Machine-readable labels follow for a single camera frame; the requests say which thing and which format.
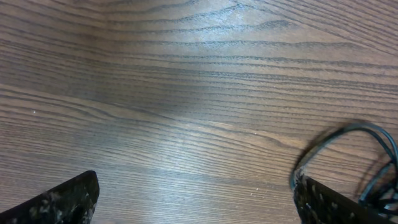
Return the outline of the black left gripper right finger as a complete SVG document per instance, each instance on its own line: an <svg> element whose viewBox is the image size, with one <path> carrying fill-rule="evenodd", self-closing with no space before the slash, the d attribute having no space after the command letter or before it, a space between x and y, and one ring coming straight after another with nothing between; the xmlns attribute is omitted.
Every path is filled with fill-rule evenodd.
<svg viewBox="0 0 398 224"><path fill-rule="evenodd" d="M294 179L293 192L294 204L303 224L394 223L306 175Z"/></svg>

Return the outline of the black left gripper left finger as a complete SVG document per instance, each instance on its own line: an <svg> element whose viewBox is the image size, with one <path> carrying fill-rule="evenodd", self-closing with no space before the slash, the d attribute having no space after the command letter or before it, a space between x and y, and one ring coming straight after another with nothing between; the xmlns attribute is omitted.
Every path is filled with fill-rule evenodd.
<svg viewBox="0 0 398 224"><path fill-rule="evenodd" d="M1 213L1 224L90 224L100 194L88 170Z"/></svg>

